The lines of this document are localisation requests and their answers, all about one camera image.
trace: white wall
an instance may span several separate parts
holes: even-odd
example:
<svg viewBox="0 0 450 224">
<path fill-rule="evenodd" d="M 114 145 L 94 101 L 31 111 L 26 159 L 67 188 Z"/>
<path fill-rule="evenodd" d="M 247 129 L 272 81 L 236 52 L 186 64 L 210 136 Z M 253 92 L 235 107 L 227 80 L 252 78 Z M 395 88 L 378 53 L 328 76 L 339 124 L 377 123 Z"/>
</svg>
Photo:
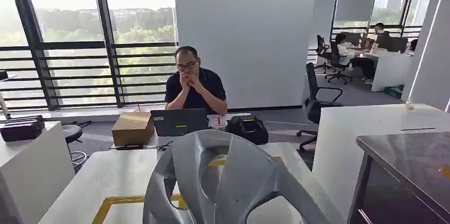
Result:
<svg viewBox="0 0 450 224">
<path fill-rule="evenodd" d="M 229 108 L 302 104 L 314 0 L 175 0 L 181 45 L 218 73 Z"/>
<path fill-rule="evenodd" d="M 414 102 L 445 110 L 450 99 L 450 0 L 430 0 L 404 94 Z"/>
<path fill-rule="evenodd" d="M 317 45 L 317 35 L 324 36 L 326 42 L 330 39 L 334 1 L 335 0 L 314 0 L 314 16 L 309 41 L 310 45 Z"/>
</svg>

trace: stool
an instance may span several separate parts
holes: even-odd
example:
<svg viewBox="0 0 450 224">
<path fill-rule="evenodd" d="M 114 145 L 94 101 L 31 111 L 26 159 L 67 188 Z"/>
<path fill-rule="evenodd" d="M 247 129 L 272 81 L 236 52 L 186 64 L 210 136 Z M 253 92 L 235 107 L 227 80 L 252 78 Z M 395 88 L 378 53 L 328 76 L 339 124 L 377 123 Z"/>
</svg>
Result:
<svg viewBox="0 0 450 224">
<path fill-rule="evenodd" d="M 69 148 L 69 144 L 74 141 L 82 143 L 82 141 L 78 140 L 78 138 L 80 138 L 81 135 L 83 134 L 83 129 L 80 126 L 64 125 L 63 133 L 64 133 L 64 137 L 66 137 L 66 143 L 67 143 L 68 148 Z M 70 152 L 70 155 L 72 158 L 72 164 L 74 167 L 78 167 L 79 165 L 82 165 L 88 159 L 88 155 L 85 152 L 70 151 L 70 148 L 69 148 L 69 152 Z"/>
</svg>

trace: clasped hands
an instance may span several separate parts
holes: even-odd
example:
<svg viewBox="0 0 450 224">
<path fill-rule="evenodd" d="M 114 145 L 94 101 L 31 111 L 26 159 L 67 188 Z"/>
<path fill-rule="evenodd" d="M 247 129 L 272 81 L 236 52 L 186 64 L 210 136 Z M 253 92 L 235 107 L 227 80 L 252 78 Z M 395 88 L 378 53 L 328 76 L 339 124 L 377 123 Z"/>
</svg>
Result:
<svg viewBox="0 0 450 224">
<path fill-rule="evenodd" d="M 188 91 L 191 87 L 194 87 L 198 93 L 203 90 L 203 85 L 198 77 L 188 73 L 180 73 L 180 84 L 183 90 Z"/>
</svg>

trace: brown cardboard box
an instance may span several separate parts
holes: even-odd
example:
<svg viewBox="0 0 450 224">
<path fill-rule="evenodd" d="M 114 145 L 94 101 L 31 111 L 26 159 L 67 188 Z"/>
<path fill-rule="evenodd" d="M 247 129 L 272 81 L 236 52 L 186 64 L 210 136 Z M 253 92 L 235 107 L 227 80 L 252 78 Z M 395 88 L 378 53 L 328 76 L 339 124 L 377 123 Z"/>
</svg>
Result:
<svg viewBox="0 0 450 224">
<path fill-rule="evenodd" d="M 150 112 L 122 113 L 114 127 L 114 145 L 146 145 L 154 133 Z"/>
</svg>

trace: eyeglasses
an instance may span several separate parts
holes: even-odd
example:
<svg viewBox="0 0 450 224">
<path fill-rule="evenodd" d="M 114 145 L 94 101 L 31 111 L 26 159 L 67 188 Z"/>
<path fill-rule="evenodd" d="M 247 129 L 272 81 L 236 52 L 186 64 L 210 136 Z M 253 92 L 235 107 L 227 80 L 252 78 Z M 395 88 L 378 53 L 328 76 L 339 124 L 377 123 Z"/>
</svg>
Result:
<svg viewBox="0 0 450 224">
<path fill-rule="evenodd" d="M 197 60 L 195 61 L 191 61 L 189 63 L 187 63 L 186 65 L 177 65 L 177 69 L 180 71 L 184 71 L 184 69 L 193 69 L 195 64 L 197 63 Z"/>
</svg>

